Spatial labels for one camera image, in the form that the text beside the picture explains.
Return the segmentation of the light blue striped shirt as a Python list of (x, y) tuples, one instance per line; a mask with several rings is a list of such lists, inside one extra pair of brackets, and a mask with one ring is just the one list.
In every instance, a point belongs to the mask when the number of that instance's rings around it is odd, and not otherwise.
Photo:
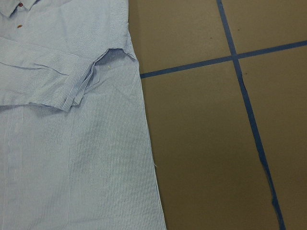
[(0, 3), (0, 227), (164, 230), (126, 0)]

